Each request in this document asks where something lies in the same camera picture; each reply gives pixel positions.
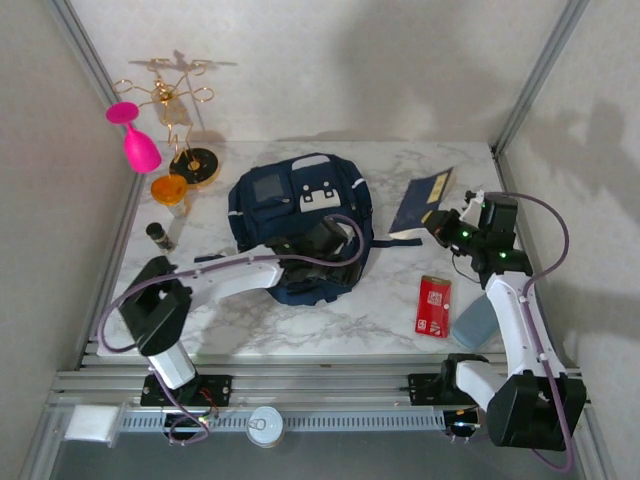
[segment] navy backpack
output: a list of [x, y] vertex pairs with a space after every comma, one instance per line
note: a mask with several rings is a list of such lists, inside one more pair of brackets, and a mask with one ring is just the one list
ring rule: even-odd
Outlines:
[[[371, 195], [367, 183], [349, 160], [312, 153], [251, 169], [229, 192], [229, 223], [238, 250], [244, 252], [274, 237], [294, 236], [313, 228], [325, 216], [340, 213], [354, 220], [364, 235], [364, 253], [358, 260], [364, 269], [371, 247], [421, 245], [421, 240], [373, 240]], [[347, 259], [357, 251], [357, 241], [340, 255]], [[351, 285], [325, 279], [308, 279], [268, 289], [280, 303], [315, 305], [332, 302]]]

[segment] red package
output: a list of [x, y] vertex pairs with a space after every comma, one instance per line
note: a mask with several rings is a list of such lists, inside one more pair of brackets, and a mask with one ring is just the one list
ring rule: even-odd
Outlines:
[[449, 300], [451, 282], [423, 276], [420, 282], [416, 333], [437, 338], [449, 336]]

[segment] pink wine glass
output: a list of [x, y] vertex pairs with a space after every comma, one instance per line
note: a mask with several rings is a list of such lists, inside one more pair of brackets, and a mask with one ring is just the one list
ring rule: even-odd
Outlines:
[[131, 126], [138, 118], [140, 110], [135, 103], [120, 102], [107, 110], [106, 117], [114, 125], [126, 125], [127, 134], [124, 137], [124, 153], [129, 159], [131, 168], [138, 173], [149, 173], [160, 166], [162, 156], [153, 140], [140, 130]]

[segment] white marble table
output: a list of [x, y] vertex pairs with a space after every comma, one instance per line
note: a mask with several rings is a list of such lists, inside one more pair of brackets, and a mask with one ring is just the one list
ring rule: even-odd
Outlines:
[[[145, 234], [150, 222], [160, 222], [177, 242], [169, 259], [184, 270], [197, 255], [235, 252], [227, 220], [227, 194], [240, 175], [298, 155], [334, 153], [352, 160], [366, 178], [373, 201], [376, 238], [385, 238], [408, 182], [455, 167], [455, 183], [442, 207], [461, 207], [466, 190], [499, 190], [489, 148], [482, 143], [407, 142], [242, 142], [208, 145], [222, 162], [216, 181], [192, 196], [186, 221], [174, 220], [153, 201], [151, 182], [166, 168], [148, 175], [120, 269], [115, 293], [133, 281], [146, 262], [159, 255]], [[206, 305], [189, 315], [182, 341], [198, 355], [398, 355], [465, 351], [452, 338], [414, 333], [418, 288], [422, 275], [450, 279], [451, 322], [477, 297], [480, 287], [457, 275], [451, 254], [425, 231], [424, 246], [373, 249], [355, 289], [331, 304], [290, 307], [278, 304], [266, 291], [251, 291]], [[468, 260], [458, 267], [470, 271]], [[106, 327], [107, 340], [121, 346], [131, 337], [119, 313]], [[499, 337], [483, 353], [504, 352]]]

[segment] cable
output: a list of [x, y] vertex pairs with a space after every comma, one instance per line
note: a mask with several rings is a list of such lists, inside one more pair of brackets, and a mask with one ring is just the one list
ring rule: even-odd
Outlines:
[[[164, 383], [164, 380], [162, 379], [162, 375], [156, 372], [156, 370], [153, 368], [150, 368], [150, 370], [153, 372], [156, 379], [158, 380], [158, 383], [160, 384], [160, 388], [162, 389], [162, 393], [164, 393], [164, 396], [167, 398], [167, 400], [169, 400], [174, 407], [176, 407], [178, 410], [180, 410], [184, 414], [182, 417], [179, 417], [178, 419], [176, 419], [175, 422], [171, 424], [171, 427], [169, 428], [169, 442], [179, 443], [182, 446], [185, 446], [185, 445], [190, 445], [192, 443], [201, 442], [202, 440], [206, 440], [207, 438], [209, 438], [209, 434], [211, 432], [209, 431], [209, 426], [207, 425], [207, 422], [206, 421], [201, 422], [198, 417], [196, 417], [193, 413], [191, 413], [189, 410], [187, 410], [182, 405], [180, 405], [180, 403], [173, 396], [173, 393], [171, 393], [171, 389], [169, 389], [169, 387], [167, 387], [167, 384]], [[176, 427], [182, 422], [184, 422], [185, 420], [192, 420], [196, 422], [198, 425], [200, 425], [202, 427], [202, 433], [199, 435], [194, 435], [193, 437], [188, 438], [186, 440], [178, 440], [177, 438], [175, 438], [173, 435], [175, 433]]]
[[[251, 263], [251, 262], [261, 262], [265, 260], [301, 260], [308, 263], [313, 263], [315, 265], [321, 265], [325, 267], [335, 267], [335, 268], [346, 267], [347, 265], [351, 265], [352, 263], [356, 262], [364, 253], [364, 235], [362, 234], [362, 229], [354, 220], [344, 215], [332, 214], [332, 215], [327, 215], [327, 218], [341, 220], [347, 223], [348, 225], [350, 225], [355, 231], [356, 236], [358, 237], [358, 251], [351, 258], [347, 260], [343, 260], [341, 262], [327, 262], [325, 260], [318, 260], [316, 258], [306, 257], [303, 255], [257, 255], [255, 257], [250, 257], [250, 258], [243, 257], [243, 258], [231, 259], [227, 262], [209, 265], [207, 267], [187, 270], [179, 273], [170, 273], [167, 275], [161, 275], [159, 277], [150, 278], [149, 280], [145, 280], [133, 286], [132, 288], [124, 292], [122, 295], [120, 295], [118, 298], [116, 298], [114, 301], [112, 301], [107, 306], [107, 308], [105, 308], [104, 312], [102, 312], [102, 315], [98, 320], [98, 343], [102, 346], [102, 348], [104, 348], [107, 352], [110, 352], [110, 353], [124, 353], [135, 348], [136, 346], [135, 343], [132, 343], [131, 345], [127, 345], [126, 347], [112, 347], [111, 345], [109, 345], [105, 338], [105, 331], [104, 331], [105, 326], [107, 324], [107, 320], [111, 315], [111, 313], [113, 313], [113, 311], [116, 308], [120, 307], [127, 298], [129, 298], [132, 295], [135, 295], [136, 293], [140, 292], [141, 290], [144, 290], [147, 287], [150, 287], [151, 285], [167, 282], [169, 280], [176, 280], [182, 277], [191, 277], [193, 275], [204, 275], [206, 273], [213, 272], [214, 270], [231, 267], [233, 265], [240, 265], [243, 263]], [[185, 407], [180, 405], [180, 403], [175, 399], [175, 397], [171, 393], [171, 390], [169, 389], [169, 387], [166, 385], [166, 383], [162, 379], [161, 375], [151, 365], [149, 366], [149, 369], [153, 372], [156, 379], [158, 380], [158, 383], [162, 388], [162, 392], [164, 393], [167, 400], [169, 400], [178, 410], [180, 410], [184, 414], [182, 417], [178, 418], [175, 422], [173, 422], [173, 424], [169, 428], [169, 441], [171, 443], [180, 443], [181, 445], [189, 445], [189, 444], [200, 442], [202, 440], [207, 439], [209, 437], [210, 431], [209, 431], [209, 426], [207, 425], [206, 420], [200, 421], [200, 419], [196, 415], [189, 412]], [[202, 427], [203, 433], [200, 435], [195, 435], [189, 438], [188, 440], [178, 440], [173, 436], [175, 433], [175, 429], [180, 423], [184, 422], [187, 419], [192, 420], [197, 424], [199, 424]]]
[[[540, 200], [539, 198], [532, 197], [531, 195], [526, 195], [524, 193], [513, 193], [513, 192], [490, 192], [489, 195], [503, 195], [507, 197], [516, 197], [516, 198], [524, 198], [526, 200], [530, 200], [538, 205], [546, 208], [551, 214], [558, 220], [560, 227], [562, 227], [562, 234], [564, 236], [564, 247], [562, 248], [562, 254], [560, 258], [551, 265], [546, 270], [538, 273], [537, 275], [533, 275], [527, 283], [524, 285], [524, 289], [522, 292], [523, 297], [528, 298], [529, 290], [533, 287], [534, 283], [540, 280], [543, 277], [546, 277], [555, 269], [557, 269], [562, 262], [567, 258], [567, 254], [569, 253], [569, 228], [567, 227], [566, 222], [562, 218], [562, 216], [558, 213], [558, 211], [553, 208], [548, 203]], [[551, 366], [549, 365], [549, 360], [544, 355], [544, 347], [542, 346], [542, 340], [540, 340], [540, 335], [538, 330], [536, 329], [535, 322], [533, 321], [533, 315], [531, 313], [531, 307], [529, 307], [529, 302], [525, 301], [523, 304], [524, 316], [527, 321], [527, 327], [529, 331], [532, 333], [533, 341], [535, 343], [536, 350], [538, 351], [538, 357], [540, 358], [540, 362], [542, 363], [542, 367], [547, 375], [547, 379], [549, 380], [549, 386], [551, 387], [551, 396], [553, 398], [553, 403], [556, 407], [556, 412], [558, 413], [558, 420], [560, 422], [560, 430], [562, 431], [562, 437], [564, 439], [564, 444], [567, 448], [567, 462], [564, 466], [558, 466], [551, 463], [549, 460], [544, 458], [540, 452], [533, 449], [533, 453], [544, 462], [549, 468], [558, 472], [558, 473], [569, 473], [573, 470], [575, 465], [575, 451], [573, 447], [573, 442], [571, 441], [571, 432], [569, 431], [569, 423], [567, 422], [567, 417], [564, 413], [564, 408], [562, 406], [562, 400], [560, 399], [560, 392], [558, 391], [558, 386], [556, 385], [555, 377], [553, 376], [553, 372], [551, 370]]]
[[466, 278], [467, 280], [472, 281], [473, 283], [480, 284], [480, 282], [479, 282], [479, 281], [474, 280], [473, 278], [471, 278], [471, 277], [470, 277], [469, 275], [467, 275], [466, 273], [462, 273], [460, 270], [458, 270], [458, 267], [456, 266], [455, 258], [456, 258], [456, 254], [455, 254], [455, 253], [452, 253], [452, 254], [451, 254], [451, 265], [453, 265], [453, 269], [458, 273], [458, 275], [462, 275], [464, 278]]

